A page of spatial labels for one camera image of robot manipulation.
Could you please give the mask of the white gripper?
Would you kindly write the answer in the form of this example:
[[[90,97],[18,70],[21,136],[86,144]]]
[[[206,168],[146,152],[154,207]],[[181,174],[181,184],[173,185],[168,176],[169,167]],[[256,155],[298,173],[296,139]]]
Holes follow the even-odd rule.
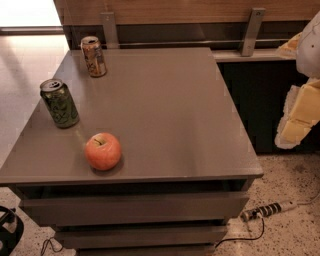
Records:
[[[320,121],[320,11],[302,33],[279,46],[276,54],[285,59],[296,58],[300,73],[317,78],[309,79],[301,87],[292,85],[286,96],[275,145],[280,149],[292,149]]]

